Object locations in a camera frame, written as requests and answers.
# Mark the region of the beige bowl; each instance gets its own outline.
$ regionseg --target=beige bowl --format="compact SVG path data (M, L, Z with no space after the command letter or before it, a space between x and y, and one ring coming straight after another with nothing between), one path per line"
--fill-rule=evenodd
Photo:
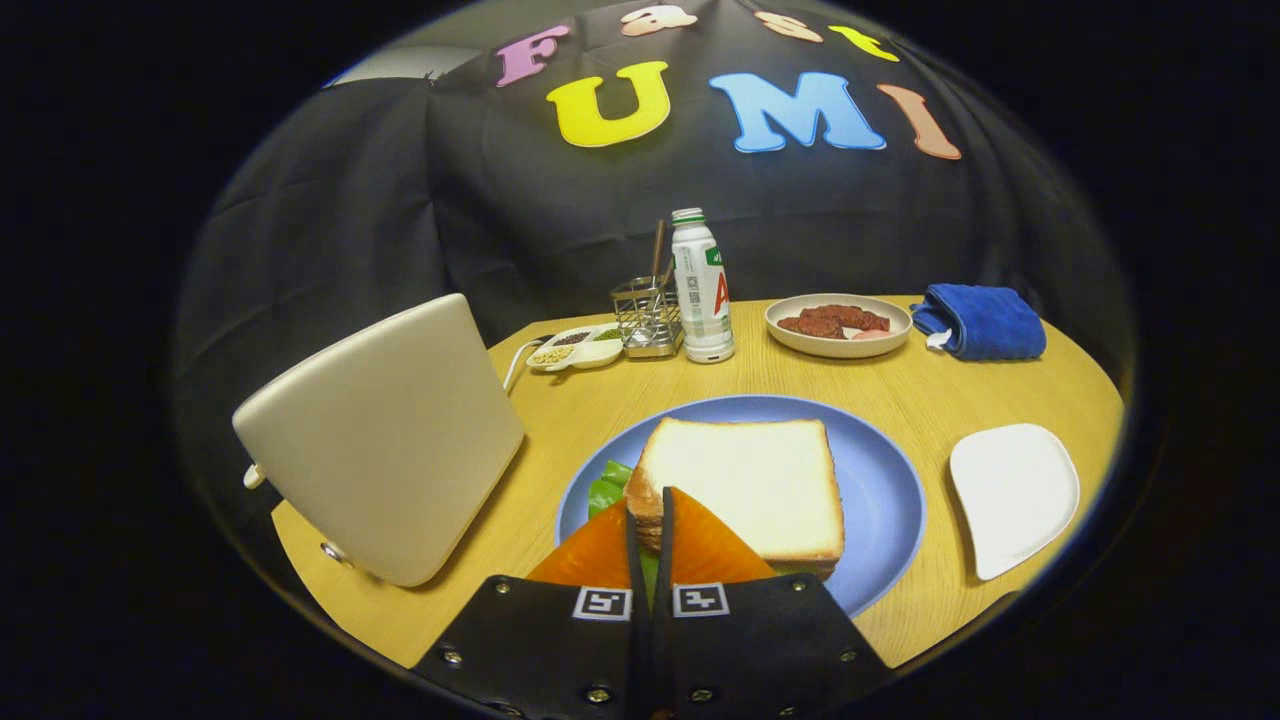
M888 337L870 340L832 340L826 337L810 337L791 332L778 327L778 320L795 318L806 307L819 305L855 305L869 313L876 313L882 318L888 318ZM906 334L911 332L911 314L897 305L867 297L863 295L844 295L838 292L824 292L818 295L797 295L786 300L780 300L764 311L764 320L769 325L769 334L773 340L787 347L820 355L823 357L872 357L883 355L904 342ZM845 328L845 337L855 337L858 331Z

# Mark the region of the felt letter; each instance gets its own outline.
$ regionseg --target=felt letter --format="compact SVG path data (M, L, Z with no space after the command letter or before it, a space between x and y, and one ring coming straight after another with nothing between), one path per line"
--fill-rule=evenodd
M827 26L828 29L833 29L840 35L849 38L850 42L858 46L859 50L867 53L868 55L876 55L877 58L883 58L891 63L897 63L897 55L892 53L886 53L879 49L879 40L874 37L868 37L851 27L845 26Z
M778 15L776 13L755 13L755 17L764 20L764 27L772 29L778 35L785 35L787 37L795 37L799 40L808 40L809 42L822 42L820 35L809 29L809 26L804 24L803 22L795 18Z
M942 158L946 160L959 160L960 149L951 145L947 136L942 135L942 128L933 119L928 108L924 106L924 97L896 85L877 85L881 92L897 101L897 106L906 115L906 122L915 128L915 146L925 155Z
M497 54L502 55L502 79L498 81L498 87L506 87L545 68L547 63L538 58L554 55L556 38L566 35L568 26L556 26L498 50Z
M884 138L867 124L858 105L845 87L849 81L827 73L801 73L795 96L787 95L760 76L730 73L708 81L723 90L733 104L742 135L733 147L742 152L782 150L787 140L769 128L769 115L801 145L813 145L818 136L818 118L827 119L822 138L836 147L879 150Z
M690 15L676 5L653 5L622 15L622 35L639 37L668 27L691 26L698 22L698 15Z
M639 106L635 113L617 120L600 117L595 88L604 83L603 78L576 79L548 92L547 100L556 105L561 135L570 145L603 147L634 140L660 126L671 114L671 99L662 82L664 69L667 63L650 60L618 70L618 77L631 81Z

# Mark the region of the blue letter m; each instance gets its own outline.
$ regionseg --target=blue letter m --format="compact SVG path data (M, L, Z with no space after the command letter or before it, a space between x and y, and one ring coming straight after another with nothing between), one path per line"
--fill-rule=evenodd
M717 76L708 85L723 90L733 104L742 136L733 147L742 152L782 150L787 138L773 132L764 115L774 119L801 145L813 145L818 137L818 118L827 119L822 138L836 147L879 150L884 138L867 124L845 86L849 81L828 73L801 73L795 96L778 90L769 81L753 73Z

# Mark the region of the utensil holder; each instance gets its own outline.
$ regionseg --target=utensil holder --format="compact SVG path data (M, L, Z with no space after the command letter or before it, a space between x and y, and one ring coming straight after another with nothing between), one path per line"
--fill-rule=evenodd
M675 355L685 340L673 283L653 275L632 278L609 292L627 357Z

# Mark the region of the wooden table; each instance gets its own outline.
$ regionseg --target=wooden table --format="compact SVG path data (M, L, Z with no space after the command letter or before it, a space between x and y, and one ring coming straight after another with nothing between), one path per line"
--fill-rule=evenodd
M884 300L906 309L920 297ZM320 533L285 501L273 519L289 560L340 628L410 667L484 578L524 577L552 551L561 496L596 448L663 410L740 393L788 395L840 407L884 432L915 465L928 506L919 553L902 579L854 620L890 666L915 657L1004 593L1027 585L1082 524L1110 468L1124 406L1102 369L1056 328L1046 323L1048 348L1034 361L961 363L927 350L924 334L914 331L904 347L888 355L828 360L771 338L767 306L765 301L732 305L737 352L721 364L696 365L684 355L623 356L591 370L517 370L511 400L527 428L525 445L449 561L426 584L401 588L334 562L319 550ZM525 342L611 319L534 323L489 354L502 377ZM983 583L974 575L947 460L960 438L1011 423L1037 423L1061 438L1079 471L1080 506L1048 547Z

